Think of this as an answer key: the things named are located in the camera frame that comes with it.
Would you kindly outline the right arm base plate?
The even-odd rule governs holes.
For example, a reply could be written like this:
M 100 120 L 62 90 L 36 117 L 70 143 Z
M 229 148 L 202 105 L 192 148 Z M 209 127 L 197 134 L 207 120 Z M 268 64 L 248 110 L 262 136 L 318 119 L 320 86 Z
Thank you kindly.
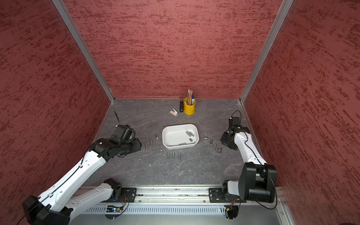
M 246 200 L 241 200 L 239 196 L 223 193 L 222 188 L 209 188 L 210 203 L 246 203 Z

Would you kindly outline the white plastic storage box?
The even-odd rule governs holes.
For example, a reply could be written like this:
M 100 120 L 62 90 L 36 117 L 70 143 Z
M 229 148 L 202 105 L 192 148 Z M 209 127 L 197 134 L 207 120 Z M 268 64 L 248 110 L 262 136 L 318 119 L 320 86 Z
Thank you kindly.
M 195 136 L 188 136 L 186 131 L 191 131 Z M 167 126 L 162 130 L 162 143 L 168 150 L 195 147 L 199 139 L 198 129 L 194 124 Z

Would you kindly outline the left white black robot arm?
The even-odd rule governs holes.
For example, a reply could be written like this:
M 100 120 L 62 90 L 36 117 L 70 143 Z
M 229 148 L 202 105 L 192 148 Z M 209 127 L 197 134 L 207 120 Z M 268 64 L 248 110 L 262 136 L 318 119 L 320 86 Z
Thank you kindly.
M 67 225 L 78 215 L 103 201 L 128 203 L 122 186 L 107 179 L 98 187 L 74 197 L 87 179 L 110 159 L 123 158 L 141 150 L 135 138 L 131 142 L 101 138 L 94 142 L 83 158 L 60 180 L 39 196 L 28 197 L 23 205 L 27 222 L 31 225 Z

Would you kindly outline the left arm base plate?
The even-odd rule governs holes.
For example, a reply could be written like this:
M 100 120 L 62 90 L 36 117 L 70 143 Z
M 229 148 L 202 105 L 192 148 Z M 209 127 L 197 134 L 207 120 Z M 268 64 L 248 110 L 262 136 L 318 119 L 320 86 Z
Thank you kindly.
M 116 187 L 112 193 L 112 203 L 133 203 L 137 194 L 135 187 Z

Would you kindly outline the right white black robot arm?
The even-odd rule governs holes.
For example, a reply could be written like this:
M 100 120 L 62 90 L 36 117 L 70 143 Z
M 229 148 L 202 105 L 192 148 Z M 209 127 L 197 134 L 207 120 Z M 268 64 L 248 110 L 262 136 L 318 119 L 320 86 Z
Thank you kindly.
M 261 156 L 252 136 L 246 127 L 230 127 L 220 139 L 221 143 L 232 150 L 239 151 L 243 159 L 243 168 L 238 180 L 226 180 L 222 195 L 227 201 L 273 203 L 277 198 L 277 171 Z

